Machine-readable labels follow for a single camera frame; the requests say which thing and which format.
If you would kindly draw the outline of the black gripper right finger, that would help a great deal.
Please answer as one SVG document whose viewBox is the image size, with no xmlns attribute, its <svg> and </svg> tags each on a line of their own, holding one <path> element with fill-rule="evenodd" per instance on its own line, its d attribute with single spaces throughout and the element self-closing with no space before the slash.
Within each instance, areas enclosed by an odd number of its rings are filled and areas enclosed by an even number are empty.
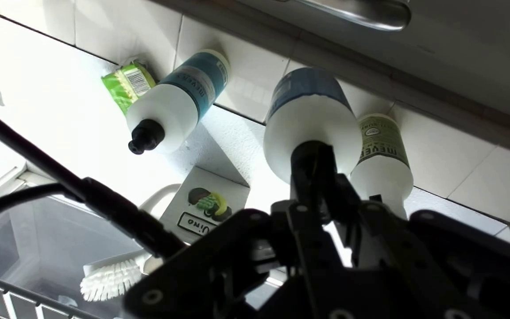
<svg viewBox="0 0 510 319">
<path fill-rule="evenodd" d="M 341 311 L 356 319 L 497 319 L 497 314 L 453 286 L 428 247 L 380 202 L 361 202 L 336 172 L 331 146 L 318 149 L 329 215 L 356 254 L 343 270 Z"/>
</svg>

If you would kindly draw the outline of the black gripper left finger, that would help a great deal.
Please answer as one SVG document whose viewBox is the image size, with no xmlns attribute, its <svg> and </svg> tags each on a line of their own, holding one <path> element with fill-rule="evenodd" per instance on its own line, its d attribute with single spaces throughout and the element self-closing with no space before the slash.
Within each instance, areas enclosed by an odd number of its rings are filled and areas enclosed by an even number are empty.
<svg viewBox="0 0 510 319">
<path fill-rule="evenodd" d="M 359 256 L 371 238 L 370 218 L 384 213 L 384 206 L 359 199 L 348 179 L 336 172 L 333 147 L 324 142 L 297 146 L 290 169 L 294 204 L 286 222 L 310 319 L 384 319 L 384 270 L 379 264 L 345 268 L 322 229 L 333 222 L 341 231 L 341 243 Z"/>
</svg>

